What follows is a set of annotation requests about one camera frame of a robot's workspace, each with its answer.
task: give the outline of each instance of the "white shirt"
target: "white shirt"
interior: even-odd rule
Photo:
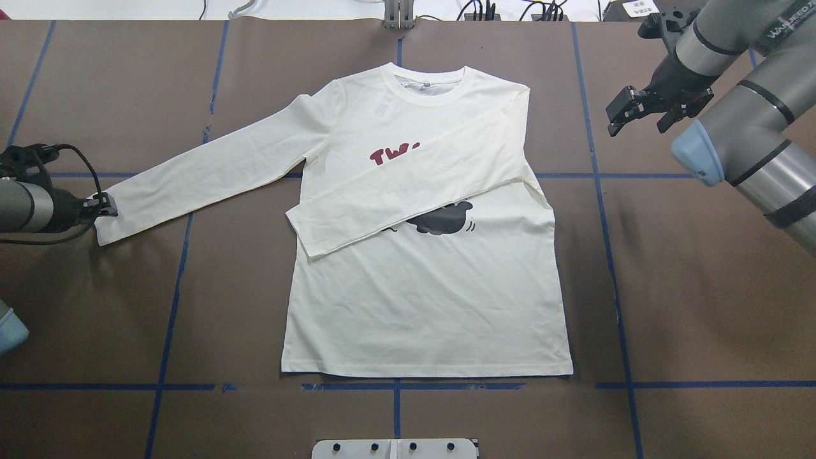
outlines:
[[[99,243],[305,159],[282,371],[570,374],[554,215],[524,158],[529,92],[468,67],[334,80],[111,187]]]

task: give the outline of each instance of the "white label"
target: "white label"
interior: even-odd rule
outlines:
[[[660,10],[654,5],[652,0],[637,0],[636,2],[626,2],[623,9],[629,17],[643,17],[652,13],[659,13]]]

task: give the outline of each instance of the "extended sleeve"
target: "extended sleeve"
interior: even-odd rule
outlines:
[[[529,90],[286,215],[309,256],[323,256],[446,204],[523,181],[543,194],[524,157]]]
[[[340,83],[109,189],[119,216],[96,220],[103,246],[284,176],[317,156],[344,105]]]

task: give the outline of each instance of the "gray robotic arm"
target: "gray robotic arm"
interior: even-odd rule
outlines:
[[[638,34],[663,38],[668,56],[643,91],[625,87],[607,107],[609,132],[651,113],[665,132],[694,117],[710,85],[749,46],[765,60],[672,143],[703,183],[728,181],[771,224],[816,256],[816,160],[782,131],[816,103],[816,0],[711,0],[698,14],[649,16]]]

